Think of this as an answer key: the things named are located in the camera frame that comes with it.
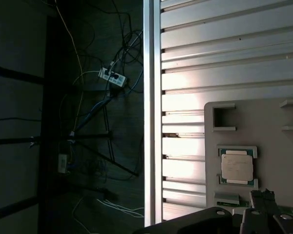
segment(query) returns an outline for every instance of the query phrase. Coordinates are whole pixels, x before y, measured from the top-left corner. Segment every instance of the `dark floor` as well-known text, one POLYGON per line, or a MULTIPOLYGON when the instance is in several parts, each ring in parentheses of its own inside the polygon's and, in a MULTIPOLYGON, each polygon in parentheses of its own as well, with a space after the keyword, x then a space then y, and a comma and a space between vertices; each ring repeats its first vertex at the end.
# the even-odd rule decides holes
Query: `dark floor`
MULTIPOLYGON (((117 14, 106 14, 86 4, 85 1, 58 1, 58 6, 63 13, 64 20, 74 37, 76 47, 80 54, 85 54, 84 48, 91 42, 93 30, 95 39, 86 49, 87 54, 100 58, 104 64, 109 65, 116 52, 122 46, 121 29, 117 14)), ((90 2, 108 12, 115 12, 111 0, 90 2)), ((133 30, 141 30, 142 0, 117 0, 115 1, 119 12, 128 12, 131 15, 133 30)), ((128 21, 125 21, 126 33, 128 21)), ((72 52, 72 44, 60 18, 49 21, 48 32, 47 67, 48 73, 54 80, 72 82, 79 75, 79 67, 76 54, 72 52)), ((84 71, 99 70, 100 62, 97 59, 81 57, 84 71)), ((134 62, 126 65, 126 77, 130 78, 132 85, 141 71, 141 65, 134 62)), ((96 74, 85 75, 85 83, 106 84, 106 81, 97 79, 96 74)), ((135 88, 143 90, 143 78, 135 88)), ((58 100, 54 108, 59 107, 63 97, 62 93, 56 93, 58 100)), ((85 92, 84 101, 80 113, 87 113, 98 101, 101 101, 104 92, 85 92)), ((61 109, 63 134, 69 133, 73 128, 72 117, 76 114, 80 93, 69 95, 63 102, 61 109)), ((113 132, 112 145, 116 161, 131 170, 140 172, 138 178, 124 179, 129 173, 107 163, 104 163, 96 155, 76 146, 76 166, 69 175, 49 177, 49 187, 61 186, 68 181, 70 184, 86 186, 91 189, 105 188, 112 195, 111 201, 131 209, 144 206, 144 176, 142 171, 143 160, 143 94, 131 92, 127 97, 113 99, 107 106, 108 120, 113 132)), ((99 113, 81 133, 102 133, 105 130, 103 113, 99 113)), ((107 141, 105 139, 89 139, 83 143, 96 149, 104 155, 108 154, 107 141)), ((61 153, 69 153, 66 143, 61 144, 61 153)), ((56 169, 57 154, 55 153, 50 168, 56 169)), ((88 233, 77 221, 73 219, 72 210, 83 196, 78 193, 66 193, 52 199, 48 204, 48 230, 50 233, 86 234, 88 233)), ((96 200, 96 197, 86 196, 75 211, 75 217, 81 221, 91 233, 100 234, 129 234, 143 227, 143 218, 134 218, 118 210, 104 206, 96 200)))

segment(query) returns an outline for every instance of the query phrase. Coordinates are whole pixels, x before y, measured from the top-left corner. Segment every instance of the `black cable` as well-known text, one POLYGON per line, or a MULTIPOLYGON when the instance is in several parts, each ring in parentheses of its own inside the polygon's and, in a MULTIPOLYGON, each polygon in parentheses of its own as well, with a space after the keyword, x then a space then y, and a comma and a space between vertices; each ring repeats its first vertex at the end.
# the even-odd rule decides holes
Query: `black cable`
POLYGON ((18 117, 0 118, 0 121, 5 121, 5 120, 23 120, 23 121, 30 121, 30 122, 41 122, 40 119, 31 119, 31 118, 18 118, 18 117))
POLYGON ((126 16, 128 17, 128 20, 129 20, 129 31, 132 32, 132 24, 131 24, 131 16, 130 16, 130 14, 127 13, 127 12, 119 12, 118 9, 117 9, 117 7, 116 7, 115 2, 114 2, 114 1, 112 1, 112 2, 113 2, 113 5, 114 5, 114 7, 115 7, 115 9, 116 9, 116 12, 108 12, 108 11, 105 11, 105 10, 103 10, 103 9, 101 9, 101 8, 99 8, 99 7, 97 7, 97 6, 95 6, 95 5, 92 5, 92 4, 89 2, 89 0, 86 1, 86 3, 87 3, 89 6, 95 8, 95 9, 97 9, 97 10, 99 10, 99 11, 105 13, 105 14, 126 15, 126 16))
MULTIPOLYGON (((143 142, 144 142, 144 136, 142 136, 142 138, 140 140, 138 158, 137 158, 136 166, 135 166, 135 169, 134 169, 134 172, 138 173, 138 177, 141 174, 141 171, 142 171, 142 168, 143 168, 143 156, 142 156, 143 152, 144 152, 143 151, 143 142), (141 161, 141 167, 138 170, 139 161, 141 161)), ((111 177, 111 176, 107 176, 107 171, 105 170, 105 176, 108 179, 113 179, 113 180, 118 180, 118 181, 127 181, 127 180, 130 180, 134 175, 130 175, 128 178, 114 178, 114 177, 111 177)))

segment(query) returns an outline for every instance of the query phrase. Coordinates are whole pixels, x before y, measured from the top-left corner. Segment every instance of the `white power strip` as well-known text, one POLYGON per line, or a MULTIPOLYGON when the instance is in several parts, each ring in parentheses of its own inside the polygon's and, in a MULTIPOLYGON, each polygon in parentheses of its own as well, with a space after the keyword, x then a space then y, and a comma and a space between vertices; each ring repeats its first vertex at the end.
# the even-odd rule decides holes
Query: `white power strip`
POLYGON ((120 87, 123 87, 123 85, 125 84, 125 80, 126 80, 126 77, 124 77, 118 73, 111 71, 111 74, 109 74, 109 71, 104 67, 100 70, 99 77, 101 77, 105 80, 108 80, 109 82, 116 84, 120 87))
POLYGON ((67 173, 67 155, 59 154, 58 172, 62 174, 67 173))

